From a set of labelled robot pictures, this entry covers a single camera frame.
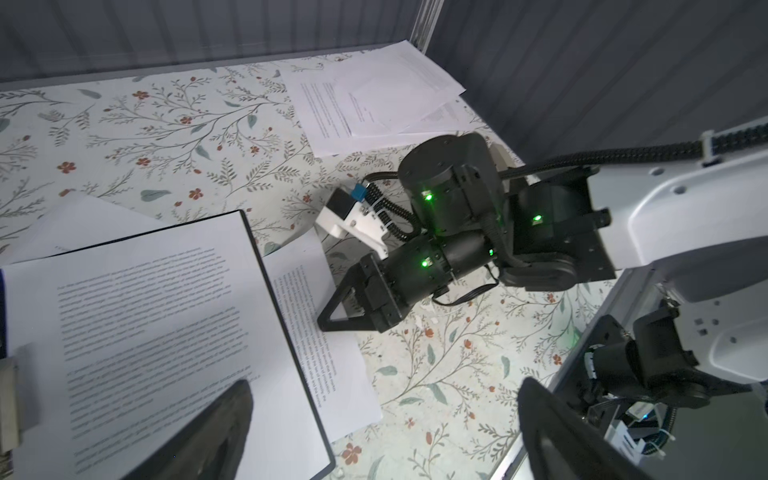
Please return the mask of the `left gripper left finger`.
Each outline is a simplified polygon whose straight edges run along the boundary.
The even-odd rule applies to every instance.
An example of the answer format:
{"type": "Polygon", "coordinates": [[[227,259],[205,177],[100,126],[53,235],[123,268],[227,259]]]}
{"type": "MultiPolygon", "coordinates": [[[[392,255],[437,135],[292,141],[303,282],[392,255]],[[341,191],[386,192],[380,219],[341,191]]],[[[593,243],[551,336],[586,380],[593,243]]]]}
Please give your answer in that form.
{"type": "Polygon", "coordinates": [[[250,428],[250,384],[238,380],[127,479],[233,479],[250,428]]]}

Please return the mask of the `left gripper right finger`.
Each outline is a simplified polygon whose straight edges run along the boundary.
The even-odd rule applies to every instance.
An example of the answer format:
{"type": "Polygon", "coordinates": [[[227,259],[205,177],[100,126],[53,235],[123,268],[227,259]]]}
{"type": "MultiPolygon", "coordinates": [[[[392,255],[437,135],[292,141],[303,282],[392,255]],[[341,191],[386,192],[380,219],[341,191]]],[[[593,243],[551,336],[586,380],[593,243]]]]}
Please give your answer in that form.
{"type": "Polygon", "coordinates": [[[537,380],[528,377],[522,382],[517,403],[520,433],[534,479],[649,477],[537,380]]]}

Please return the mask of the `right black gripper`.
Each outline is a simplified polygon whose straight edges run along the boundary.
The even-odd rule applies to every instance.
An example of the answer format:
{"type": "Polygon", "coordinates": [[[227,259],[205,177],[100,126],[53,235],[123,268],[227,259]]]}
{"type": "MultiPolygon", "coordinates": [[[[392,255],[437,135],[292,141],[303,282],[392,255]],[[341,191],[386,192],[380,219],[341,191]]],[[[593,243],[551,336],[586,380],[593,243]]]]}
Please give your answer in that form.
{"type": "Polygon", "coordinates": [[[455,280],[486,266],[496,254],[480,231],[421,235],[386,259],[372,254],[352,265],[318,316],[323,332],[385,332],[420,301],[440,296],[455,280]]]}

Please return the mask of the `printed paper sheet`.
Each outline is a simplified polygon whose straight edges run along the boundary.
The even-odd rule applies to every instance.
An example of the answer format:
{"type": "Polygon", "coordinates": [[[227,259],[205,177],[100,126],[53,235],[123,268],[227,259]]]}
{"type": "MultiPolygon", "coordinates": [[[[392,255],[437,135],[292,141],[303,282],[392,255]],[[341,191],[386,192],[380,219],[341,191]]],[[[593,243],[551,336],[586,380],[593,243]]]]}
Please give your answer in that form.
{"type": "Polygon", "coordinates": [[[356,334],[318,326],[335,284],[315,229],[268,254],[264,263],[328,439],[380,421],[356,334]]]}
{"type": "Polygon", "coordinates": [[[1,264],[44,258],[163,228],[165,223],[114,203],[72,193],[1,254],[1,264]]]}

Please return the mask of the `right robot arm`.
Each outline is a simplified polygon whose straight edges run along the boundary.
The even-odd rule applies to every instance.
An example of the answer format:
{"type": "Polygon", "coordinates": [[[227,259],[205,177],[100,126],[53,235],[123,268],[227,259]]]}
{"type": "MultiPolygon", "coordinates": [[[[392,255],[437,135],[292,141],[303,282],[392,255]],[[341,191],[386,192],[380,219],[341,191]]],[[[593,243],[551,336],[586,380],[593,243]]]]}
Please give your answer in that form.
{"type": "Polygon", "coordinates": [[[610,398],[701,408],[767,380],[767,126],[698,140],[577,152],[499,170],[476,134],[412,150],[389,202],[370,174],[318,217],[369,254],[318,316],[325,332],[386,332],[421,300],[486,268],[492,285],[554,293],[647,269],[669,293],[621,339],[587,340],[560,398],[577,412],[610,398]]]}

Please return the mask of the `paper stack far corner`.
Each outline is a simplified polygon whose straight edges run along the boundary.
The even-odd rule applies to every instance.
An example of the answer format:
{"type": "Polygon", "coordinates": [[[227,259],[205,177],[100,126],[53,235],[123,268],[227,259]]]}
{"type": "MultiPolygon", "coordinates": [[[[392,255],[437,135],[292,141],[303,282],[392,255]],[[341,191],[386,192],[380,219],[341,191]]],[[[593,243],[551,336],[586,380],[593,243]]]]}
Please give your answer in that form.
{"type": "Polygon", "coordinates": [[[402,41],[283,82],[318,158],[419,144],[471,127],[465,88],[402,41]]]}

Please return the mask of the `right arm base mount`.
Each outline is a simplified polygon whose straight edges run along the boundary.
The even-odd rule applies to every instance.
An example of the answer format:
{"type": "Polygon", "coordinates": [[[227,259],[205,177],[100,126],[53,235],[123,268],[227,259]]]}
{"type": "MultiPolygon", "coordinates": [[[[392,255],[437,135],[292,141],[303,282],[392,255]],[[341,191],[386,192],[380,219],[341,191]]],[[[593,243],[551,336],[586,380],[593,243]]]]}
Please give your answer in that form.
{"type": "Polygon", "coordinates": [[[714,397],[749,390],[697,369],[675,328],[678,317],[678,308],[661,307],[636,320],[633,335],[610,315],[598,318],[556,395],[603,432],[623,417],[630,419],[628,429],[656,420],[656,431],[638,440],[643,456],[662,455],[679,409],[703,408],[714,397]]]}

